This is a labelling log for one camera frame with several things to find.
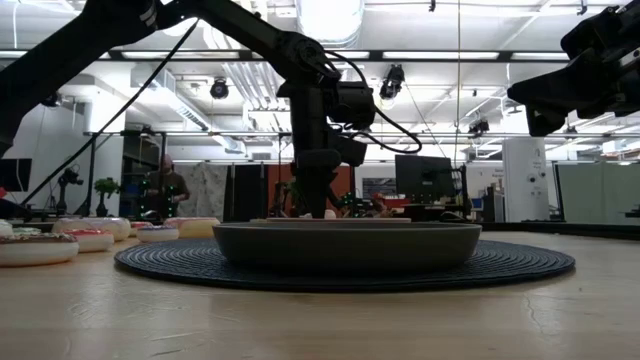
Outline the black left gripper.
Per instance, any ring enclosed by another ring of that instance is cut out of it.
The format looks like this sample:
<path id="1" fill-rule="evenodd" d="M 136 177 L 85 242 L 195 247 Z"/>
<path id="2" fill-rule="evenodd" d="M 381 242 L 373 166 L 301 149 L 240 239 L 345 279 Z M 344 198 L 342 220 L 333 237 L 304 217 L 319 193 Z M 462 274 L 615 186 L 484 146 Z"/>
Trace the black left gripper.
<path id="1" fill-rule="evenodd" d="M 327 87 L 286 82 L 278 95 L 290 100 L 296 184 L 302 200 L 315 219 L 325 217 L 334 168 L 342 163 L 357 167 L 364 162 L 367 145 L 333 129 L 328 116 L 331 92 Z"/>

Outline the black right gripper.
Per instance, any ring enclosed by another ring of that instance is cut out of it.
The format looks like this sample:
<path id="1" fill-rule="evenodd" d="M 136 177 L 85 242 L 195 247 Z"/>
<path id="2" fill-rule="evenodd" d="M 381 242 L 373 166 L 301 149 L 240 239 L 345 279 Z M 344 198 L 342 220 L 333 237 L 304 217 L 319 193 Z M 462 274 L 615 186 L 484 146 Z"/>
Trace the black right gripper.
<path id="1" fill-rule="evenodd" d="M 510 99 L 525 105 L 530 135 L 551 134 L 572 112 L 593 119 L 640 111 L 640 0 L 581 21 L 560 45 L 569 58 L 565 67 L 508 89 Z"/>

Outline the large pink-iced donut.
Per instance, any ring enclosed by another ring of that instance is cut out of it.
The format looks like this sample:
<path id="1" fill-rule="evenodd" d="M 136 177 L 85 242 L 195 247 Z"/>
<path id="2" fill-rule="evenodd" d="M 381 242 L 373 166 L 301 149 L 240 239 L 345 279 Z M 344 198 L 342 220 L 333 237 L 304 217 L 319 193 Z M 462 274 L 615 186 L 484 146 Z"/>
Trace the large pink-iced donut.
<path id="1" fill-rule="evenodd" d="M 177 228 L 180 239 L 213 238 L 213 227 L 220 221 L 215 217 L 174 217 L 166 219 L 164 224 Z"/>

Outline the small blue-iced donut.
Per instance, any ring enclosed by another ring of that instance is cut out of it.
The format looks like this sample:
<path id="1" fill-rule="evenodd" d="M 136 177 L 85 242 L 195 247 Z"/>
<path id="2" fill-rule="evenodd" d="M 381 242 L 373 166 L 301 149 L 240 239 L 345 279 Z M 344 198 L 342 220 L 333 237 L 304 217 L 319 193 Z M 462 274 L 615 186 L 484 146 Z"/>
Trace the small blue-iced donut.
<path id="1" fill-rule="evenodd" d="M 174 226 L 147 226 L 139 228 L 136 237 L 142 243 L 173 241 L 179 238 L 179 230 Z"/>

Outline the large purple-iced donut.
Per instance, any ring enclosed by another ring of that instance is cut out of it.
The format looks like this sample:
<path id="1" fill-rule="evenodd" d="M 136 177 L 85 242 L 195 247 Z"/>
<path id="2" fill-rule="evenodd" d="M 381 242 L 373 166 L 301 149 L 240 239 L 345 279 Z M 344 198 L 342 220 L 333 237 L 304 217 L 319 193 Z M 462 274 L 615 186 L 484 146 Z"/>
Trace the large purple-iced donut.
<path id="1" fill-rule="evenodd" d="M 111 232 L 114 241 L 120 242 L 129 237 L 131 224 L 128 220 L 119 217 L 60 218 L 54 223 L 52 232 L 87 229 Z"/>

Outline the small red-iced donut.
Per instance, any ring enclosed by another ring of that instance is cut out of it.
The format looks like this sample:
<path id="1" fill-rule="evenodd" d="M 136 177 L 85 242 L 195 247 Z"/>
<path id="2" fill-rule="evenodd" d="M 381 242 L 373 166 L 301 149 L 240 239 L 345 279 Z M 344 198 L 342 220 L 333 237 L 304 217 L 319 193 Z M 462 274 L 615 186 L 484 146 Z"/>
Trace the small red-iced donut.
<path id="1" fill-rule="evenodd" d="M 63 234 L 73 236 L 79 245 L 80 253 L 104 252 L 115 243 L 111 232 L 98 229 L 64 230 Z"/>

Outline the orange panel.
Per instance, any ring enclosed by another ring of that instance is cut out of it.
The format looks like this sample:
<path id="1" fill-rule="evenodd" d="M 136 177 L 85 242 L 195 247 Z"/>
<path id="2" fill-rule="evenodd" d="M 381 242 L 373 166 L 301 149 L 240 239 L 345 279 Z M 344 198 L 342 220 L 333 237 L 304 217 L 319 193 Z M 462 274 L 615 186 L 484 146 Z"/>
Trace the orange panel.
<path id="1" fill-rule="evenodd" d="M 340 166 L 335 173 L 336 177 L 331 183 L 331 189 L 336 197 L 341 199 L 348 193 L 352 193 L 351 168 Z M 267 217 L 300 217 L 310 212 L 298 194 L 289 164 L 268 165 L 267 185 Z"/>

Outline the grey round plate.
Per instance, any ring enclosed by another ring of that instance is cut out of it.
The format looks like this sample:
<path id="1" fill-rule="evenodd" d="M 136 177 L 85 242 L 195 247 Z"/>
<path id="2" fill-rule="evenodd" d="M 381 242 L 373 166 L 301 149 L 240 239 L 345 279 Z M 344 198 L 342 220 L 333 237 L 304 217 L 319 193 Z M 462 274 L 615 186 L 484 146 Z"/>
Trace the grey round plate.
<path id="1" fill-rule="evenodd" d="M 440 222 L 246 222 L 214 227 L 235 265 L 305 273 L 414 273 L 453 268 L 474 254 L 482 227 Z"/>

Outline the black monitor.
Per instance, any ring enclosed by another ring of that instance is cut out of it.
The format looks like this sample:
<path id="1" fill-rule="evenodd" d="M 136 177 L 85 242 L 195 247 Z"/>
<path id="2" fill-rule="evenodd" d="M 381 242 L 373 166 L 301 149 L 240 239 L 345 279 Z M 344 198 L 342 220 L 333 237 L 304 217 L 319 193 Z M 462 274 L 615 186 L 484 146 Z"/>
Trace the black monitor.
<path id="1" fill-rule="evenodd" d="M 432 203 L 456 193 L 451 160 L 446 157 L 395 156 L 396 192 L 413 203 Z"/>
<path id="2" fill-rule="evenodd" d="M 30 158 L 0 159 L 0 187 L 8 192 L 25 192 L 29 188 Z"/>

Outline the grey-green partition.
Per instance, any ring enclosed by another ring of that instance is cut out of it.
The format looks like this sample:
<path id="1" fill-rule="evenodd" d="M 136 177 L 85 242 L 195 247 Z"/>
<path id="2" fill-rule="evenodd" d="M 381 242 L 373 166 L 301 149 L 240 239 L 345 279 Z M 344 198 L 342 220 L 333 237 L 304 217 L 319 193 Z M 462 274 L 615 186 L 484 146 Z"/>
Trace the grey-green partition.
<path id="1" fill-rule="evenodd" d="M 640 164 L 598 162 L 557 166 L 564 220 L 574 224 L 640 226 Z"/>

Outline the person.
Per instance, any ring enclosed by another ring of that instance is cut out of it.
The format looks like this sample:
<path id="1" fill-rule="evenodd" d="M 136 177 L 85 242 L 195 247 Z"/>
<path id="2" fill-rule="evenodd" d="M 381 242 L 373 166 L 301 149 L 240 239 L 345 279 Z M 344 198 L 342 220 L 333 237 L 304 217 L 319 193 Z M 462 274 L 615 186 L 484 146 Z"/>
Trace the person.
<path id="1" fill-rule="evenodd" d="M 172 158 L 165 154 L 160 168 L 146 174 L 146 208 L 153 210 L 161 219 L 176 217 L 180 202 L 190 198 L 184 177 L 174 171 Z"/>

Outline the round dark woven placemat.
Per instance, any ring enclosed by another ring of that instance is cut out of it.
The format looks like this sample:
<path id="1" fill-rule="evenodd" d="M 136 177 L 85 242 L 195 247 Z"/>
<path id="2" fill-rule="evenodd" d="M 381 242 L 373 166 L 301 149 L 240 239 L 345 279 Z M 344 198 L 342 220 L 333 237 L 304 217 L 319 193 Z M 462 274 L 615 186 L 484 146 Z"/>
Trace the round dark woven placemat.
<path id="1" fill-rule="evenodd" d="M 572 256 L 541 247 L 481 240 L 464 264 L 393 275 L 285 274 L 231 264 L 215 245 L 186 240 L 136 245 L 114 255 L 130 274 L 199 286 L 296 293 L 402 293 L 543 281 L 575 270 Z"/>

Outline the dark shelf unit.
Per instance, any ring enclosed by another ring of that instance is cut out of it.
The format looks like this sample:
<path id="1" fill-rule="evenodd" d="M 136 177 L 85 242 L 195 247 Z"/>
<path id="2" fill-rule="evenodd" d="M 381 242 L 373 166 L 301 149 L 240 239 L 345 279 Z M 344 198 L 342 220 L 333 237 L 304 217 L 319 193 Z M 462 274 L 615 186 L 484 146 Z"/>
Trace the dark shelf unit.
<path id="1" fill-rule="evenodd" d="M 124 140 L 119 212 L 129 220 L 144 220 L 144 213 L 149 210 L 146 197 L 148 174 L 162 167 L 167 134 L 143 129 L 124 130 L 119 136 Z"/>

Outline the small green potted plant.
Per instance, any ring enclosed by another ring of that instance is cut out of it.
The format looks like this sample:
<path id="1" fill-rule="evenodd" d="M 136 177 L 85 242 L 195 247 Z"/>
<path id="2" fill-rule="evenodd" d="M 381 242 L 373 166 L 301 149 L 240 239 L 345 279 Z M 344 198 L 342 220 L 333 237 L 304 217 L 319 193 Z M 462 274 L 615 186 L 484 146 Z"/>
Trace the small green potted plant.
<path id="1" fill-rule="evenodd" d="M 105 200 L 109 199 L 113 194 L 119 194 L 121 186 L 111 177 L 98 179 L 94 183 L 94 190 L 98 194 L 99 202 L 96 208 L 97 217 L 106 217 L 108 209 Z"/>

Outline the silver ventilation duct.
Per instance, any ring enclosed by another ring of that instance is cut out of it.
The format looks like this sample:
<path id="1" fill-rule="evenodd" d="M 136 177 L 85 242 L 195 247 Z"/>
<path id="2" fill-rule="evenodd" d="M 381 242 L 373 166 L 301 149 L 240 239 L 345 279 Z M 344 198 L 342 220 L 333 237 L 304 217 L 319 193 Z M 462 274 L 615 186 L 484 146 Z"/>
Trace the silver ventilation duct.
<path id="1" fill-rule="evenodd" d="M 363 23 L 364 0 L 295 0 L 297 29 L 325 47 L 356 46 Z"/>

